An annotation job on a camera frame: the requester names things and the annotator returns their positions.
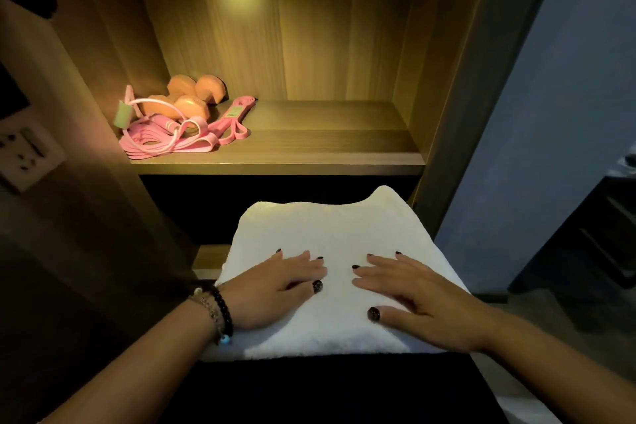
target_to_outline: wall switch plate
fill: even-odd
[[[65,159],[33,107],[0,121],[0,177],[13,190],[23,192]]]

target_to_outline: gray wall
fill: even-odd
[[[501,291],[636,135],[636,0],[545,0],[435,243]]]

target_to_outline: black beaded bracelet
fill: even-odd
[[[214,285],[210,285],[209,289],[210,294],[214,297],[214,301],[219,306],[219,310],[221,311],[221,316],[223,317],[223,322],[225,324],[225,328],[223,329],[223,337],[221,337],[220,343],[227,344],[230,341],[230,337],[234,334],[234,324],[232,324],[232,316],[230,315],[230,310],[228,306],[225,304],[225,300],[221,297],[221,292]]]

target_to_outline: towel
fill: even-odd
[[[348,353],[424,353],[441,350],[402,332],[370,322],[369,307],[395,300],[354,287],[352,265],[369,265],[366,254],[394,258],[396,251],[426,263],[466,289],[413,210],[387,186],[352,204],[266,203],[241,217],[217,284],[269,258],[309,250],[328,268],[323,289],[294,313],[265,329],[235,331],[228,345],[212,344],[204,361]]]

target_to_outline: person's left hand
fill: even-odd
[[[276,322],[322,290],[327,275],[322,257],[309,259],[309,251],[284,259],[273,254],[237,277],[219,285],[232,322],[238,329],[257,329]]]

